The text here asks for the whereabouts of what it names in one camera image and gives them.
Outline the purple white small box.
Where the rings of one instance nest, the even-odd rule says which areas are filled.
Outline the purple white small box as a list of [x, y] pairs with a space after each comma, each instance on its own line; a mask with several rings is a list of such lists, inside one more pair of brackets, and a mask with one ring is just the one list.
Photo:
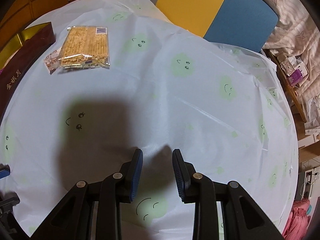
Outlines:
[[300, 85], [301, 82], [307, 77], [308, 70], [303, 62], [299, 63], [295, 71], [287, 78], [291, 87]]

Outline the beige patterned bedding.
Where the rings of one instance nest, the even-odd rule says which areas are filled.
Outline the beige patterned bedding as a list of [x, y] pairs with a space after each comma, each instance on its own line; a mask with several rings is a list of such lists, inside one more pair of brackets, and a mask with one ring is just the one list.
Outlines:
[[304, 101], [319, 96], [319, 30], [300, 0], [263, 0], [278, 15], [278, 23], [264, 44], [274, 55], [300, 56], [308, 75], [297, 93]]

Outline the pink cloth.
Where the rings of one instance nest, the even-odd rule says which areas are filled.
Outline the pink cloth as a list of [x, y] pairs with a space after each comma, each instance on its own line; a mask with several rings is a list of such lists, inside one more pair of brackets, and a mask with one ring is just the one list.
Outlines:
[[301, 240], [307, 232], [310, 216], [307, 215], [310, 200], [294, 201], [282, 236], [287, 240]]

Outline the light blue smiley tablecloth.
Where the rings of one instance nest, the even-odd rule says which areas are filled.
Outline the light blue smiley tablecloth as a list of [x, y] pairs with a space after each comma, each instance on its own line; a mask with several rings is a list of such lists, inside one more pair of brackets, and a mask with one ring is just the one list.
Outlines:
[[[125, 239], [191, 239], [194, 206], [178, 196], [172, 151], [214, 181], [238, 181], [283, 231], [297, 183], [297, 137], [274, 64], [171, 24], [149, 0], [78, 0], [49, 12], [55, 43], [29, 68], [1, 122], [19, 238], [80, 180], [117, 172], [136, 148], [136, 198], [121, 207]], [[106, 27], [109, 68], [49, 74], [44, 58], [76, 25]]]

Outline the small white pink snack packet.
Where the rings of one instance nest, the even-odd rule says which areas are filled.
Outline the small white pink snack packet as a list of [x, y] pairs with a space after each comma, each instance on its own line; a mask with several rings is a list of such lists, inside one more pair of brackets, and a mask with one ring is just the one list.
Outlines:
[[61, 48], [53, 51], [44, 58], [44, 64], [50, 75], [52, 75], [60, 66], [59, 55]]

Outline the wooden side table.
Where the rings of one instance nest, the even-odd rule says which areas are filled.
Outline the wooden side table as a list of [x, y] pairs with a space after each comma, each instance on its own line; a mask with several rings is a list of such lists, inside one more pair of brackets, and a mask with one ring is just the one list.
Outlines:
[[281, 69], [278, 59], [268, 49], [263, 49], [263, 52], [266, 54], [268, 58], [271, 59], [273, 63], [277, 65], [277, 77], [280, 80], [281, 86], [284, 92], [287, 92], [290, 99], [293, 101], [298, 113], [301, 116], [302, 121], [306, 123], [306, 117], [303, 111], [303, 105], [300, 103], [298, 99], [298, 94], [296, 92], [296, 89], [289, 84], [289, 81], [287, 80], [287, 76]]

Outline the clear pack crispy rice cake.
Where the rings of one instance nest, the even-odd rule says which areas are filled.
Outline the clear pack crispy rice cake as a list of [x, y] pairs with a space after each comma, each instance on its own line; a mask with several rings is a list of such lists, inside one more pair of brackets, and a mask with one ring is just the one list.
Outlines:
[[63, 69], [109, 68], [109, 52], [106, 27], [72, 26], [60, 50], [59, 65]]

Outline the yellow blue chair cushion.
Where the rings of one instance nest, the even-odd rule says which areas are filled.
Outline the yellow blue chair cushion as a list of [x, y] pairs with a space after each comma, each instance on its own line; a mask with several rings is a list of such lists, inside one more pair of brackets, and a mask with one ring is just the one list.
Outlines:
[[157, 0], [156, 7], [175, 25], [209, 42], [259, 52], [278, 16], [263, 0]]

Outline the dark red gold gift box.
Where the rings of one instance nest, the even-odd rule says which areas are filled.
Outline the dark red gold gift box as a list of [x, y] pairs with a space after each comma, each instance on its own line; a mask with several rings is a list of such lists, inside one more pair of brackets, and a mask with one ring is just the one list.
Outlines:
[[25, 73], [55, 43], [52, 23], [46, 22], [39, 26], [40, 29], [26, 40], [1, 73], [1, 119]]

